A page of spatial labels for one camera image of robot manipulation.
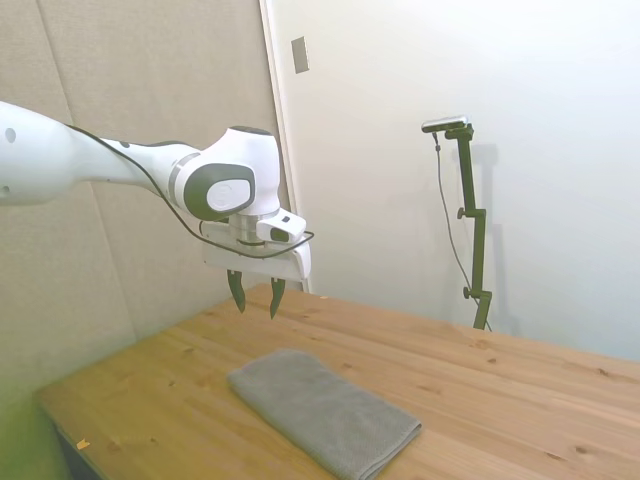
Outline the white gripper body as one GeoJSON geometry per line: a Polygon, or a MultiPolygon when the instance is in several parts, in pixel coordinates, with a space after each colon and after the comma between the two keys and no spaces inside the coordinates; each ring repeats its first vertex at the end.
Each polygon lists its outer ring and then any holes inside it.
{"type": "Polygon", "coordinates": [[[211,266],[303,281],[311,273],[311,234],[304,220],[203,222],[204,260],[211,266]]]}

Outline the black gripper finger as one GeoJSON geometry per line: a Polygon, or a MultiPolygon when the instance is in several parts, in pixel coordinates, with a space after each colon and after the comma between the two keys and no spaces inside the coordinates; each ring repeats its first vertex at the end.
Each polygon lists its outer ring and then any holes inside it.
{"type": "Polygon", "coordinates": [[[286,281],[284,279],[278,279],[278,278],[271,279],[272,299],[270,303],[270,317],[272,319],[275,318],[278,312],[281,301],[284,297],[285,289],[286,289],[286,281]]]}
{"type": "Polygon", "coordinates": [[[242,273],[240,271],[228,270],[227,281],[236,307],[240,313],[243,313],[246,308],[246,296],[242,285],[242,273]]]}

